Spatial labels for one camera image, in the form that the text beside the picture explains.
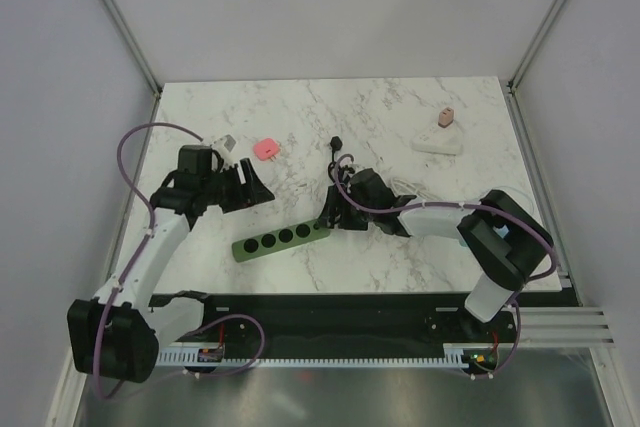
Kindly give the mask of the pink plug adapter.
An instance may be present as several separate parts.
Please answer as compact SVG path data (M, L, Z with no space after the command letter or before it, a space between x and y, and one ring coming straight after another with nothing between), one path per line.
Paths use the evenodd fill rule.
M272 138L264 138L253 146L253 153L262 162L273 160L281 151L280 145Z

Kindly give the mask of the green power strip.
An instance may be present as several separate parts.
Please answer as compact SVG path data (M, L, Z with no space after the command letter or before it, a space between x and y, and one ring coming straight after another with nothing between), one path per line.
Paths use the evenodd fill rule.
M330 233L330 229L310 220L236 241L231 246L231 252L236 262L244 263L323 240Z

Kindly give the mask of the beige pink charger plug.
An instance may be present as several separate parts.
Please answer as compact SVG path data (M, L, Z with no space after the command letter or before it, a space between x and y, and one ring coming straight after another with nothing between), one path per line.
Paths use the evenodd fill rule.
M440 111L437 124L440 128L448 128L454 123L455 111L451 107L446 107Z

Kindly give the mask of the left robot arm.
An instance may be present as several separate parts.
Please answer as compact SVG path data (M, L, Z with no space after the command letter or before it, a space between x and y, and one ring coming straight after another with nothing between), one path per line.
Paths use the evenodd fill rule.
M250 159L229 165L211 147L181 147L176 169L151 195L150 224L139 246L91 299L74 301L67 312L75 368L142 383L154 370L159 352L186 333L198 340L215 336L220 325L215 311L189 298L153 307L155 288L208 208L231 213L274 198Z

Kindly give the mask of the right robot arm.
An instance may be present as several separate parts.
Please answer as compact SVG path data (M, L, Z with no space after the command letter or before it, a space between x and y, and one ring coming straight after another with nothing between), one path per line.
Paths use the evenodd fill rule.
M533 280L558 266L551 235L511 196L492 189L474 201L427 200L400 195L368 168L328 166L332 186L317 223L328 229L365 231L373 224L403 238L438 237L468 248L482 270L458 315L467 339L483 339L494 317Z

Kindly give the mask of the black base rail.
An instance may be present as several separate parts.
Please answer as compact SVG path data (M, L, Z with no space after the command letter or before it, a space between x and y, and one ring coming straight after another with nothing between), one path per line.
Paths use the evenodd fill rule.
M491 346L514 340L513 317L482 324L466 313L465 293L156 294L164 307L194 300L201 332L183 327L180 340L222 342L227 360L362 361L443 359L447 344Z

